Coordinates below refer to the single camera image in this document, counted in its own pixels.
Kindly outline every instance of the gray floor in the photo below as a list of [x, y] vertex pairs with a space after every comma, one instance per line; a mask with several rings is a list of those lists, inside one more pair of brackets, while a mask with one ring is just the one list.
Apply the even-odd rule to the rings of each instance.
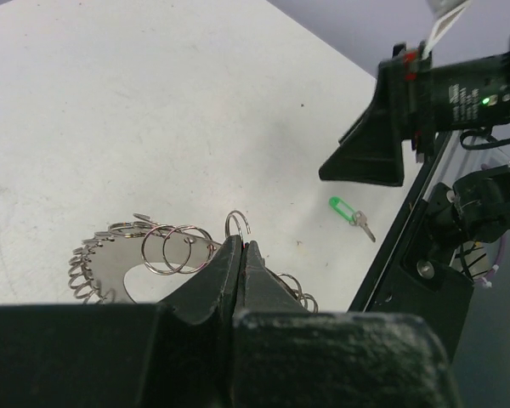
[[453, 368], [466, 407], [510, 407], [510, 231], [493, 287], [474, 291]]

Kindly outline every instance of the metal key ring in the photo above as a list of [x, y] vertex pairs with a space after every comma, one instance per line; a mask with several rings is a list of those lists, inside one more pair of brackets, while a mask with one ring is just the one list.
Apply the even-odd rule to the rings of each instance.
[[78, 256], [87, 256], [88, 254], [92, 253], [94, 254], [94, 247], [93, 246], [80, 246], [79, 248], [76, 248], [72, 251], [74, 255]]
[[232, 218], [235, 221], [236, 228], [238, 229], [238, 233], [240, 235], [240, 239], [243, 242], [244, 241], [244, 235], [241, 232], [240, 222], [238, 221], [238, 218], [235, 216], [235, 214], [238, 214], [241, 217], [241, 219], [244, 221], [244, 224], [246, 225], [247, 233], [248, 234], [252, 233], [252, 230], [249, 227], [249, 223], [247, 222], [246, 216], [244, 214], [242, 214], [238, 210], [232, 210], [231, 212], [229, 212], [229, 214], [227, 215], [227, 218], [224, 221], [224, 237], [225, 238], [229, 238], [230, 237], [230, 219]]
[[[154, 235], [155, 232], [158, 231], [158, 230], [164, 230], [164, 229], [170, 230], [170, 229], [174, 229], [174, 228], [176, 228], [176, 227], [173, 227], [173, 225], [157, 225], [157, 226], [151, 228], [147, 232], [147, 234], [145, 234], [144, 239], [142, 240], [142, 248], [141, 248], [142, 260], [144, 261], [145, 267], [147, 269], [149, 269], [151, 272], [153, 272], [154, 274], [168, 276], [168, 275], [173, 275], [173, 274], [177, 273], [177, 271], [173, 270], [173, 267], [167, 261], [166, 256], [163, 256], [163, 259], [164, 259], [164, 262], [167, 265], [167, 267], [170, 268], [169, 270], [164, 270], [164, 269], [156, 268], [155, 266], [153, 266], [151, 264], [151, 262], [147, 259], [147, 256], [145, 255], [145, 245], [147, 243], [147, 240], [150, 238], [150, 236]], [[164, 248], [164, 245], [166, 244], [166, 239], [167, 238], [165, 238], [165, 241], [162, 243], [162, 247], [163, 248]], [[191, 244], [189, 242], [189, 255], [187, 256], [185, 261], [182, 263], [181, 268], [183, 268], [189, 262], [191, 251], [192, 251], [191, 250]]]
[[76, 255], [75, 257], [70, 258], [70, 260], [68, 261], [68, 264], [70, 266], [75, 266], [75, 265], [82, 264], [82, 263], [83, 263], [83, 257], [81, 255]]
[[135, 212], [133, 214], [133, 217], [139, 219], [143, 223], [150, 225], [151, 227], [156, 227], [157, 225], [160, 225], [159, 223], [153, 221], [149, 215], [139, 214], [139, 213]]
[[308, 300], [304, 297], [304, 293], [299, 293], [297, 289], [292, 289], [292, 292], [297, 295], [297, 301], [302, 304], [303, 308], [308, 308]]
[[314, 307], [312, 308], [311, 312], [312, 313], [319, 312], [320, 307], [319, 307], [319, 304], [317, 304], [317, 302], [315, 301], [315, 297], [314, 296], [310, 295], [309, 293], [303, 293], [302, 294], [302, 300], [303, 300], [303, 307], [306, 310], [309, 310], [308, 309], [308, 301], [311, 300], [312, 304], [314, 305]]
[[[74, 290], [74, 298], [76, 298], [76, 299], [84, 299], [86, 297], [91, 296], [93, 294], [93, 290], [94, 290], [92, 288], [91, 284], [92, 284], [92, 282], [90, 280], [87, 280], [85, 283], [77, 286], [76, 289]], [[81, 293], [81, 291], [83, 289], [85, 289], [86, 287], [90, 287], [91, 289], [87, 293]]]
[[114, 223], [108, 227], [108, 232], [115, 236], [122, 236], [123, 238], [139, 238], [145, 235], [145, 230], [151, 228], [150, 224], [141, 221], [134, 221], [133, 223]]
[[110, 231], [98, 231], [94, 233], [94, 238], [98, 238], [100, 240], [108, 240], [113, 241], [113, 234]]
[[172, 234], [174, 232], [176, 232], [176, 231], [184, 232], [184, 231], [187, 231], [187, 230], [196, 230], [196, 231], [200, 232], [203, 235], [203, 238], [205, 238], [206, 240], [213, 241], [212, 236], [205, 229], [196, 227], [194, 225], [180, 225], [179, 227], [173, 227], [172, 230], [170, 230], [170, 232], [168, 232], [168, 234], [164, 237], [164, 243], [162, 244], [162, 259], [164, 260], [164, 263], [167, 265], [167, 267], [170, 268], [170, 270], [174, 274], [175, 273], [180, 273], [180, 274], [185, 274], [185, 275], [194, 274], [194, 273], [202, 270], [206, 265], [208, 265], [210, 263], [210, 260], [212, 259], [214, 247], [213, 247], [213, 244], [210, 243], [207, 246], [208, 255], [207, 255], [206, 261], [201, 263], [200, 266], [198, 266], [196, 269], [185, 271], [185, 272], [182, 271], [181, 269], [189, 262], [189, 258], [190, 258], [190, 254], [191, 254], [191, 248], [192, 248], [192, 245], [194, 243], [194, 242], [191, 242], [190, 239], [186, 239], [186, 240], [184, 240], [184, 242], [189, 244], [189, 256], [187, 257], [185, 262], [183, 262], [177, 268], [174, 268], [168, 262], [167, 256], [165, 255], [165, 252], [164, 252], [164, 248], [165, 248], [166, 242], [170, 239], [170, 236], [172, 236]]
[[83, 271], [82, 271], [82, 264], [81, 263], [76, 263], [75, 265], [73, 265], [69, 270], [68, 270], [68, 276], [70, 276], [71, 278], [73, 278], [74, 276], [75, 277], [78, 277], [79, 275], [83, 275]]
[[283, 283], [285, 283], [285, 282], [283, 281], [283, 279], [281, 279], [281, 277], [282, 277], [282, 276], [285, 276], [286, 278], [289, 278], [289, 279], [291, 279], [292, 281], [294, 281], [294, 282], [295, 282], [295, 284], [297, 285], [297, 289], [292, 289], [292, 291], [296, 293], [296, 295], [297, 295], [297, 300], [300, 302], [300, 298], [301, 298], [301, 296], [303, 295], [303, 288], [300, 286], [300, 282], [298, 281], [298, 279], [297, 279], [297, 278], [295, 278], [293, 275], [289, 275], [289, 274], [278, 274], [278, 275], [276, 275], [276, 276], [280, 277], [280, 280], [281, 280]]
[[86, 293], [85, 295], [83, 295], [83, 297], [81, 297], [81, 299], [83, 299], [83, 304], [87, 304], [88, 301], [93, 297], [93, 295], [96, 295], [96, 298], [98, 299], [96, 302], [94, 302], [94, 304], [103, 303], [104, 298], [100, 294], [100, 288], [99, 288], [98, 284], [94, 280], [91, 280], [91, 281], [88, 280], [88, 282], [90, 283], [90, 286], [93, 290]]
[[[80, 283], [76, 284], [75, 282], [78, 280], [78, 278], [80, 277], [83, 277], [85, 278], [84, 281], [80, 281]], [[70, 287], [70, 289], [72, 289], [73, 291], [75, 291], [78, 287], [82, 286], [82, 285], [85, 285], [89, 280], [87, 280], [87, 277], [86, 276], [83, 276], [83, 274], [80, 274], [80, 275], [75, 275], [75, 276], [72, 276], [70, 278], [70, 280], [68, 280], [68, 286]]]

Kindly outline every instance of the white cable tie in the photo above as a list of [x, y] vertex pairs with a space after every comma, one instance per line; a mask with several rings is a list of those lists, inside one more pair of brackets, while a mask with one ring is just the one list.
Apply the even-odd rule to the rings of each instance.
[[484, 289], [491, 289], [493, 287], [493, 284], [490, 281], [488, 281], [487, 279], [482, 278], [482, 287]]

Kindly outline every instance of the screw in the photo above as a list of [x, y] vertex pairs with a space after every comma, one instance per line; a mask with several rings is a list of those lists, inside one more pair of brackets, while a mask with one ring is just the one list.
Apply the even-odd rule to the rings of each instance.
[[453, 190], [449, 190], [445, 193], [445, 198], [447, 198], [449, 202], [453, 202], [456, 199], [456, 193], [454, 193]]
[[418, 261], [417, 262], [417, 273], [425, 279], [434, 278], [434, 266], [429, 261]]

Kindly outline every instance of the green key tag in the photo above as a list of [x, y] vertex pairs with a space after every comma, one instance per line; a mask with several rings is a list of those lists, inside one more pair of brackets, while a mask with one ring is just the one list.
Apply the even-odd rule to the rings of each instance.
[[355, 224], [354, 214], [355, 210], [349, 204], [342, 200], [340, 197], [331, 197], [329, 199], [329, 206], [345, 218], [350, 224]]

